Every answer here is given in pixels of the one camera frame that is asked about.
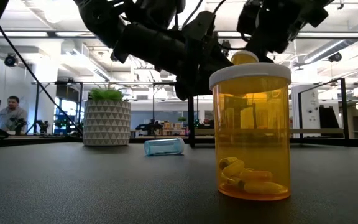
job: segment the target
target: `man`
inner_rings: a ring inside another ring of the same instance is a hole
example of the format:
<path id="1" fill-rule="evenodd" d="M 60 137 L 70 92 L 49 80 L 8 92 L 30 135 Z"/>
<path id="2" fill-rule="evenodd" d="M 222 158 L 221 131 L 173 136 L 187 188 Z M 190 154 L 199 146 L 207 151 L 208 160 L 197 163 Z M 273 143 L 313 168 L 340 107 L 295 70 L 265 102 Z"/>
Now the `man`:
<path id="1" fill-rule="evenodd" d="M 4 131 L 15 131 L 17 122 L 27 121 L 27 112 L 19 106 L 19 98 L 17 96 L 10 96 L 7 99 L 7 108 L 0 111 L 0 129 Z"/>

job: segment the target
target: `black table surface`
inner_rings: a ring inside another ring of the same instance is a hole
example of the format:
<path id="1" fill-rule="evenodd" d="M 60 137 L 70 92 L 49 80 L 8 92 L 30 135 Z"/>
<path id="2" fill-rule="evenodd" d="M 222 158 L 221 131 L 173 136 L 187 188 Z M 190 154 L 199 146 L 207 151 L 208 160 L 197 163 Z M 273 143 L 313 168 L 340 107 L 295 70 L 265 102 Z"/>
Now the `black table surface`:
<path id="1" fill-rule="evenodd" d="M 214 147 L 145 157 L 143 144 L 0 148 L 0 223 L 358 223 L 358 148 L 291 147 L 290 198 L 216 188 Z"/>

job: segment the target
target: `security camera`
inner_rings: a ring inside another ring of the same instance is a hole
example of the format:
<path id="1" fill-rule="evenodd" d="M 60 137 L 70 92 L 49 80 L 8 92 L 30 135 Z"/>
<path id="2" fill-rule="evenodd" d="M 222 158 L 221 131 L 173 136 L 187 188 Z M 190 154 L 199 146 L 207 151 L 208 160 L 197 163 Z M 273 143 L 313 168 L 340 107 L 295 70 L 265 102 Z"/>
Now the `security camera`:
<path id="1" fill-rule="evenodd" d="M 5 58 L 4 63 L 8 67 L 16 67 L 19 64 L 19 59 L 16 57 L 16 54 L 9 53 Z"/>
<path id="2" fill-rule="evenodd" d="M 341 60 L 342 60 L 342 55 L 341 55 L 341 53 L 335 53 L 335 54 L 333 54 L 333 55 L 331 55 L 331 56 L 329 56 L 328 57 L 328 60 L 330 61 L 330 62 L 340 62 Z"/>

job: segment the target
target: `potted plant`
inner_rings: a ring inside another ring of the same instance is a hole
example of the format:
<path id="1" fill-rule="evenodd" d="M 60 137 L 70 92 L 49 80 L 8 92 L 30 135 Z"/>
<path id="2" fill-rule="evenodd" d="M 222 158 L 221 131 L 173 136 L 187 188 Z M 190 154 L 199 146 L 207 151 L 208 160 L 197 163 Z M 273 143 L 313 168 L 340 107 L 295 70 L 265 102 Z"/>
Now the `potted plant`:
<path id="1" fill-rule="evenodd" d="M 179 117 L 178 121 L 183 123 L 183 122 L 186 122 L 187 119 L 185 117 Z"/>
<path id="2" fill-rule="evenodd" d="M 85 103 L 85 146 L 123 146 L 131 135 L 131 104 L 119 90 L 94 88 Z"/>

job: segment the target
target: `ceiling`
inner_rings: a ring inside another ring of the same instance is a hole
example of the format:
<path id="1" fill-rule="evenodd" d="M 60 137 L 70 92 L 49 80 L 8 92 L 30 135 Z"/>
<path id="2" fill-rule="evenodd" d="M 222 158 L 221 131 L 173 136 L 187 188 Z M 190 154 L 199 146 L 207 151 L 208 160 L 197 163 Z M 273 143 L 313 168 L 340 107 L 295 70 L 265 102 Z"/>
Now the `ceiling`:
<path id="1" fill-rule="evenodd" d="M 203 10 L 213 11 L 220 0 L 204 0 L 198 12 Z M 326 9 L 329 17 L 317 28 L 306 26 L 302 31 L 358 31 L 358 0 L 346 0 L 343 9 L 338 10 L 339 1 L 334 1 Z M 197 0 L 187 0 L 186 8 L 178 16 L 179 24 L 184 23 L 197 5 Z M 245 0 L 227 0 L 216 14 L 215 30 L 236 31 L 238 16 Z M 75 3 L 72 0 L 10 0 L 0 21 L 5 31 L 87 31 L 82 22 Z M 18 46 L 36 46 L 43 53 L 48 54 L 48 43 L 65 39 L 13 39 Z M 245 42 L 241 39 L 229 39 L 232 47 L 243 47 Z M 105 47 L 97 39 L 73 39 L 70 40 L 76 49 L 86 47 L 89 50 L 89 59 L 102 71 L 108 73 L 112 80 L 126 82 L 158 82 L 172 81 L 175 79 L 170 74 L 160 75 L 153 70 L 153 66 L 137 58 L 130 57 L 125 64 L 113 62 L 109 58 L 112 50 Z M 340 62 L 328 62 L 319 60 L 311 65 L 304 65 L 303 70 L 296 70 L 296 63 L 301 63 L 301 58 L 316 54 L 324 50 L 324 45 L 335 43 L 335 40 L 307 40 L 298 39 L 290 44 L 283 54 L 269 54 L 275 63 L 287 65 L 293 69 L 293 79 L 297 82 L 325 82 L 332 77 L 345 75 L 350 82 L 358 82 L 358 42 L 340 50 L 342 60 Z M 4 39 L 0 39 L 0 47 L 6 46 Z M 94 74 L 84 64 L 76 62 L 71 55 L 60 57 L 60 76 L 74 77 L 77 80 L 93 80 Z"/>

